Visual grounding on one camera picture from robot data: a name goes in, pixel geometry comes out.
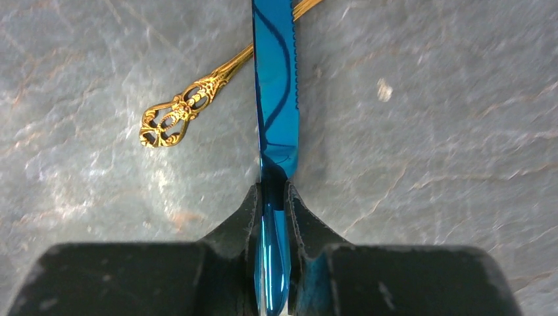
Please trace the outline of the gold spoon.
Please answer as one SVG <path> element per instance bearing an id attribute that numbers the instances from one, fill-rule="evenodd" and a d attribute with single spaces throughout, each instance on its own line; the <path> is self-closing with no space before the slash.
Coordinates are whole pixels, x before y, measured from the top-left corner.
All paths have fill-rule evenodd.
<path id="1" fill-rule="evenodd" d="M 205 110 L 253 59 L 261 151 L 297 151 L 299 106 L 295 21 L 317 1 L 252 1 L 253 43 L 235 57 L 194 81 L 169 102 L 146 109 L 139 138 L 145 147 L 170 147 L 186 135 L 191 121 Z"/>

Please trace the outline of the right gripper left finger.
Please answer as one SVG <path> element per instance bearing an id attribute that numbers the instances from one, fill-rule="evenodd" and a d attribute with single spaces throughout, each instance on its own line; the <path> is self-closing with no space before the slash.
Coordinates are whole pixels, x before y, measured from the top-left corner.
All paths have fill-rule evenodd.
<path id="1" fill-rule="evenodd" d="M 65 243 L 34 263 L 9 315 L 256 315 L 261 189 L 193 242 Z"/>

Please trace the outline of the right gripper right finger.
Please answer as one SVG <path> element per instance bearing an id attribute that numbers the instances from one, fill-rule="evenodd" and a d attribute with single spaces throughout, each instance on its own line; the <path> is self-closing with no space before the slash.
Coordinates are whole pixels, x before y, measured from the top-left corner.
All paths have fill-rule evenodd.
<path id="1" fill-rule="evenodd" d="M 291 315 L 520 315 L 497 262 L 471 246 L 357 245 L 322 222 L 292 183 Z"/>

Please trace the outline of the blue handled utensil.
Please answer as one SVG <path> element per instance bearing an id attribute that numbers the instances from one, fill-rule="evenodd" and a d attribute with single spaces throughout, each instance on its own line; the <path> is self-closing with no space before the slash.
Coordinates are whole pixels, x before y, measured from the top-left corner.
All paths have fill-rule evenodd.
<path id="1" fill-rule="evenodd" d="M 297 170 L 299 105 L 291 1 L 253 1 L 262 215 L 254 277 L 261 315 L 279 315 L 290 291 L 286 182 Z"/>

